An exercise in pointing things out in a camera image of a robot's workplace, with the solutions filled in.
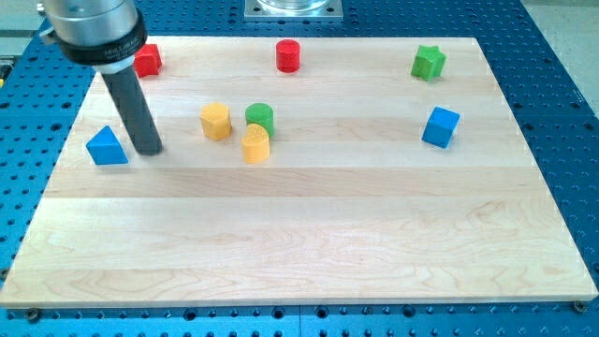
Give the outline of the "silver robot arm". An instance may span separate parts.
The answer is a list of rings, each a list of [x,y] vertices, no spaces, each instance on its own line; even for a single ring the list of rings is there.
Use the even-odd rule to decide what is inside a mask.
[[[44,42],[102,74],[131,67],[148,36],[133,0],[43,0],[37,12],[50,22],[40,34]]]

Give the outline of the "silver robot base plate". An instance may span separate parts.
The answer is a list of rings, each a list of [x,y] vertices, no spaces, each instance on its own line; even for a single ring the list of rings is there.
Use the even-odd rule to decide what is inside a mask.
[[[291,20],[341,21],[342,0],[245,0],[244,19],[248,22]]]

